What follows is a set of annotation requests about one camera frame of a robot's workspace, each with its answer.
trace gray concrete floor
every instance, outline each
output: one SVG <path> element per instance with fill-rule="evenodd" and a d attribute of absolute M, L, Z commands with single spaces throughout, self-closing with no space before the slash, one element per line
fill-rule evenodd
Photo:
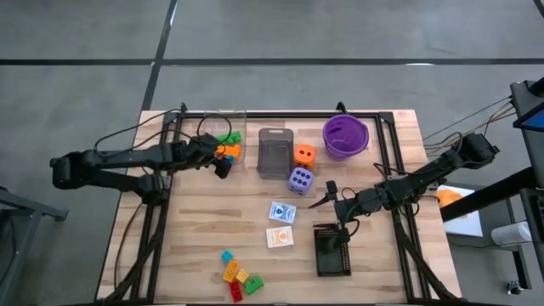
<path fill-rule="evenodd" d="M 0 59 L 153 58 L 168 0 L 0 2 Z M 531 0 L 434 1 L 185 0 L 166 58 L 529 58 L 544 54 L 544 19 Z M 162 67 L 152 110 L 415 109 L 422 135 L 509 95 L 511 82 L 542 77 L 542 65 Z M 119 193 L 56 190 L 48 160 L 90 148 L 138 120 L 150 67 L 0 66 L 0 185 L 71 212 L 40 226 L 18 304 L 90 302 Z M 493 110 L 444 131 L 467 130 Z M 490 184 L 529 165 L 511 118 L 489 140 L 496 161 L 452 181 Z M 105 148 L 128 146 L 133 133 Z M 463 296 L 475 302 L 536 304 L 534 290 L 508 297 L 509 253 L 452 249 Z"/>

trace purple bowl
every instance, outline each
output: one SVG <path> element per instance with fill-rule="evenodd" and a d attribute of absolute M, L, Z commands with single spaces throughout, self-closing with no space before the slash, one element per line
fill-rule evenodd
<path fill-rule="evenodd" d="M 351 115 L 336 115 L 323 127 L 326 151 L 335 160 L 360 153 L 368 145 L 368 139 L 368 127 Z"/>

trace yellow lego brick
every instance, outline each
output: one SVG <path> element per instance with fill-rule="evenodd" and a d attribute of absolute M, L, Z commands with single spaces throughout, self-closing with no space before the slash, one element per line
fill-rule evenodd
<path fill-rule="evenodd" d="M 232 282 L 232 280 L 235 278 L 236 271 L 238 270 L 238 262 L 234 259 L 231 259 L 229 261 L 229 264 L 227 264 L 227 269 L 224 270 L 223 279 Z"/>
<path fill-rule="evenodd" d="M 242 284 L 244 283 L 244 281 L 247 280 L 247 277 L 249 277 L 249 274 L 244 271 L 244 269 L 240 269 L 240 271 L 238 271 L 238 274 L 236 275 L 236 279 Z"/>

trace butcher block tabletop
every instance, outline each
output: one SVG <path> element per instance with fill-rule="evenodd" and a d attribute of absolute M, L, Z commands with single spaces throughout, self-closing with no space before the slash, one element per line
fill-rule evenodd
<path fill-rule="evenodd" d="M 394 113 L 405 170 L 416 170 L 428 162 L 416 112 L 388 111 Z M 144 111 L 140 121 L 160 113 Z M 321 132 L 326 119 L 248 118 L 243 162 L 233 166 L 227 178 L 220 179 L 214 175 L 214 166 L 175 173 L 155 303 L 232 303 L 229 285 L 223 280 L 225 264 L 221 254 L 225 250 L 233 253 L 239 268 L 250 275 L 259 275 L 264 283 L 252 295 L 243 293 L 241 303 L 405 302 L 399 253 L 389 211 L 381 210 L 370 217 L 358 217 L 359 231 L 348 244 L 351 276 L 318 277 L 316 272 L 313 225 L 337 221 L 331 202 L 308 209 L 324 196 L 326 181 L 335 180 L 338 190 L 350 187 L 360 191 L 383 180 L 382 175 L 372 166 L 373 162 L 383 162 L 376 124 L 373 119 L 360 120 L 369 129 L 369 144 L 361 153 L 345 161 L 333 161 L 326 154 Z M 184 119 L 182 131 L 194 135 L 199 121 Z M 159 132 L 161 127 L 162 116 L 139 127 L 134 143 L 138 144 Z M 389 160 L 395 167 L 391 138 L 387 125 L 384 127 Z M 291 192 L 285 180 L 263 180 L 259 177 L 258 131 L 261 128 L 290 128 L 294 133 L 295 144 L 310 144 L 316 148 L 314 182 L 307 195 L 300 196 Z M 156 136 L 140 149 L 158 142 L 159 136 Z M 144 170 L 131 168 L 128 174 L 139 176 L 144 174 Z M 344 195 L 353 196 L 348 190 Z M 289 225 L 269 219 L 272 201 L 297 207 L 292 224 L 292 246 L 267 246 L 266 229 Z M 104 298 L 114 290 L 114 266 L 122 235 L 139 204 L 140 199 L 134 193 L 122 194 L 96 298 Z M 144 215 L 145 205 L 136 212 L 127 231 L 117 267 L 117 282 L 128 272 L 137 257 Z M 461 296 L 439 205 L 435 199 L 424 197 L 420 201 L 416 224 L 425 260 L 445 286 Z M 348 227 L 350 231 L 353 230 L 354 223 Z M 150 262 L 148 260 L 144 268 L 141 297 L 147 291 Z M 410 270 L 416 296 L 420 297 L 417 272 L 412 261 Z"/>

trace orange object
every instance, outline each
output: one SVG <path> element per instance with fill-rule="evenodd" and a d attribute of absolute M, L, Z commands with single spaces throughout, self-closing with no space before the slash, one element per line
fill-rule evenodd
<path fill-rule="evenodd" d="M 227 155 L 233 156 L 238 162 L 238 157 L 240 157 L 240 148 L 241 147 L 239 144 L 235 144 L 235 145 L 220 144 L 218 145 L 218 149 L 215 151 L 215 154 L 217 154 L 218 156 L 227 156 Z"/>
<path fill-rule="evenodd" d="M 234 259 L 231 259 L 229 261 L 229 264 L 227 264 L 227 269 L 224 270 L 223 279 L 232 282 L 232 280 L 235 278 L 236 271 L 238 270 L 238 262 Z"/>
<path fill-rule="evenodd" d="M 310 144 L 297 144 L 295 147 L 295 167 L 312 170 L 315 164 L 315 147 Z"/>
<path fill-rule="evenodd" d="M 438 190 L 436 196 L 440 199 L 439 205 L 440 208 L 447 207 L 454 201 L 462 199 L 462 195 L 451 190 Z"/>
<path fill-rule="evenodd" d="M 249 277 L 249 274 L 244 269 L 240 269 L 236 275 L 236 279 L 242 284 L 247 280 L 247 277 Z"/>

